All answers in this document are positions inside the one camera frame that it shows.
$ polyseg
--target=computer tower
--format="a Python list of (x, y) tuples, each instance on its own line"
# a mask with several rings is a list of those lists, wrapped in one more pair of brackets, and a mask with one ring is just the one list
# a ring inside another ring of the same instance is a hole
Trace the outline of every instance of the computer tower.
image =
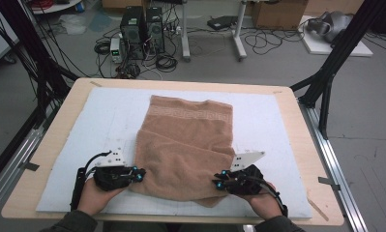
[(183, 0), (156, 0), (157, 2), (165, 2), (165, 3), (171, 3), (171, 4), (183, 4)]
[(130, 6), (125, 8), (120, 23), (120, 31), (123, 36), (123, 47), (129, 59), (144, 59), (143, 44), (147, 40), (147, 27), (143, 8)]
[(163, 10), (160, 7), (151, 7), (145, 10), (147, 23), (147, 37), (150, 50), (154, 49), (156, 53), (165, 52), (164, 34), (163, 34)]

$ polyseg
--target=human hand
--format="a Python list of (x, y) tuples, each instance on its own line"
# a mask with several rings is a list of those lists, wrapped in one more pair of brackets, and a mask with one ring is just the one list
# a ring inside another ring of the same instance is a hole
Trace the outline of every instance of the human hand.
[(250, 203), (253, 211), (261, 218), (268, 220), (282, 215), (281, 208), (275, 199), (267, 190), (262, 189), (257, 195), (237, 195)]
[(123, 190), (124, 188), (104, 191), (97, 187), (94, 178), (90, 178), (84, 185), (77, 209), (89, 216), (93, 216), (102, 211), (108, 202)]

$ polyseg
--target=gray floor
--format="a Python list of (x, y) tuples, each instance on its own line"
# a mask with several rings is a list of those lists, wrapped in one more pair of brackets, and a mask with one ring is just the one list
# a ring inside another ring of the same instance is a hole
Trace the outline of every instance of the gray floor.
[[(67, 10), (63, 14), (75, 12)], [(50, 21), (54, 22), (59, 15), (50, 14)], [(120, 22), (111, 19), (111, 14), (97, 5), (81, 15), (87, 20), (85, 34), (59, 34), (57, 41), (74, 64), (91, 75), (97, 72), (97, 55), (93, 50), (96, 39), (118, 27)], [(205, 20), (190, 19), (189, 26), (194, 25), (205, 27)], [(290, 86), (316, 73), (326, 59), (325, 55), (310, 55), (301, 42), (284, 42), (265, 55), (255, 54), (245, 44), (248, 58), (238, 62), (229, 34), (191, 34), (190, 41), (193, 55), (190, 63), (181, 59), (178, 49), (175, 58), (179, 64), (174, 72), (160, 72), (161, 76), (155, 72), (144, 72), (139, 79), (162, 78), (163, 85), (166, 81), (194, 81)], [(375, 41), (386, 47), (386, 42)], [(386, 50), (365, 40), (363, 42), (374, 55), (371, 58), (350, 57), (337, 74), (333, 84), (328, 135), (369, 231), (386, 231)], [(74, 73), (81, 75), (69, 66)], [(102, 68), (104, 75), (114, 73), (114, 67), (107, 58)], [(15, 65), (1, 62), (0, 154), (35, 106), (33, 88), (24, 68), (19, 62)], [(6, 196), (0, 202), (0, 211), (5, 201)], [(0, 231), (38, 231), (53, 222), (0, 216)], [(347, 224), (335, 228), (305, 228), (309, 231), (349, 231)]]

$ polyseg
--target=desk leg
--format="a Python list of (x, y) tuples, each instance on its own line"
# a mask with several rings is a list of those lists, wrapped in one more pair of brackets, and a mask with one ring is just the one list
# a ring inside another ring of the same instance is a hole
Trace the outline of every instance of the desk leg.
[(238, 49), (238, 60), (242, 61), (242, 59), (247, 58), (247, 53), (245, 52), (243, 43), (241, 42), (240, 33), (241, 33), (241, 27), (243, 24), (245, 9), (247, 7), (247, 0), (241, 1), (241, 6), (238, 12), (238, 22), (237, 22), (237, 29), (235, 31), (232, 31), (232, 36), (234, 39), (235, 44), (237, 45)]
[(190, 62), (190, 46), (189, 38), (187, 36), (187, 0), (183, 0), (183, 34), (181, 35), (181, 45), (183, 46), (183, 58)]

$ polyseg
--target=brown towel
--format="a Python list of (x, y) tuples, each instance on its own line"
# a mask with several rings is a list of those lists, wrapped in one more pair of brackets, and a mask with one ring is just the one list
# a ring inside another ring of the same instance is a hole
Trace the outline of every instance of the brown towel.
[(152, 96), (134, 158), (147, 173), (130, 189), (213, 207), (226, 196), (211, 180), (229, 169), (234, 156), (231, 143), (231, 105)]

